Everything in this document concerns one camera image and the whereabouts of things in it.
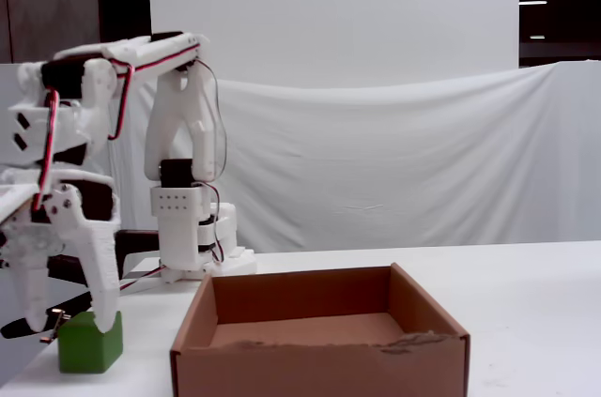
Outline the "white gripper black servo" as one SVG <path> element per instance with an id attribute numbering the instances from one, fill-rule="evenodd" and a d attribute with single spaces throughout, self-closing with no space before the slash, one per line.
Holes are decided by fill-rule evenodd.
<path id="1" fill-rule="evenodd" d="M 1 173 L 1 264 L 8 268 L 24 323 L 33 332 L 44 330 L 50 278 L 78 284 L 86 280 L 96 327 L 105 333 L 114 325 L 120 295 L 115 241 L 119 224 L 109 221 L 118 209 L 114 180 L 54 168 L 42 189 L 40 174 L 18 168 Z M 51 224 L 60 210 L 75 207 L 91 220 L 75 223 L 66 233 L 79 259 L 64 254 L 66 243 Z"/>

